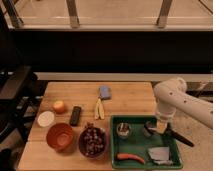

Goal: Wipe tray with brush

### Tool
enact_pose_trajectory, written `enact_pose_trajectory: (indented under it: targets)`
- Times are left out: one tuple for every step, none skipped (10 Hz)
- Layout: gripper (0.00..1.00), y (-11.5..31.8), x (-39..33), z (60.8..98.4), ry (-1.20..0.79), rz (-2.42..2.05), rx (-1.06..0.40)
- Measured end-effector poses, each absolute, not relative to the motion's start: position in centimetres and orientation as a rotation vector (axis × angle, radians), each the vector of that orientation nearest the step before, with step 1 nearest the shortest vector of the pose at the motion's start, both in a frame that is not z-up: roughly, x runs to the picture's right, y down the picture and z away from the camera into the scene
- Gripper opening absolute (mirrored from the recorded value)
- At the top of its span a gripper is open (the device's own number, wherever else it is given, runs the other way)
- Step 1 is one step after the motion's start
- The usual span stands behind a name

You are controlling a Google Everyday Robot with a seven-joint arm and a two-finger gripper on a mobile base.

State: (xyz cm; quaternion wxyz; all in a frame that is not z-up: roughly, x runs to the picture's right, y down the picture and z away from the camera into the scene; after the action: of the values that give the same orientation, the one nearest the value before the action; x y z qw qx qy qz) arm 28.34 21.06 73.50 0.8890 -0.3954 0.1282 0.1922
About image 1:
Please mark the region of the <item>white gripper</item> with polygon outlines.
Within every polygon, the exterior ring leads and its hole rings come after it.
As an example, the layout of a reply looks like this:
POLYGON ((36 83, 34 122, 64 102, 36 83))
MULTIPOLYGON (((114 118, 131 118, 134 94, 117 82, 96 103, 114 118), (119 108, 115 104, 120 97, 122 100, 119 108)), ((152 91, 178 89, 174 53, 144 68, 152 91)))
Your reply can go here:
POLYGON ((172 126, 169 122, 172 121, 172 115, 161 115, 157 114, 157 128, 154 129, 155 132, 163 134, 166 130, 166 134, 171 135, 172 126))

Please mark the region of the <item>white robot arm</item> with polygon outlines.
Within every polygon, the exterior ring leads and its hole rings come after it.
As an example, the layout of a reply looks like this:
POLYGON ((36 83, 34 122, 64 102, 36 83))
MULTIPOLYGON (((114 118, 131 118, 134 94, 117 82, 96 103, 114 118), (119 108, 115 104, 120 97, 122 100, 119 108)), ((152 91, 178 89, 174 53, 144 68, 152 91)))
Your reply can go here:
POLYGON ((177 109, 213 129, 213 103, 188 95, 186 90, 186 81, 180 77, 162 81, 154 86, 158 133, 165 132, 177 109))

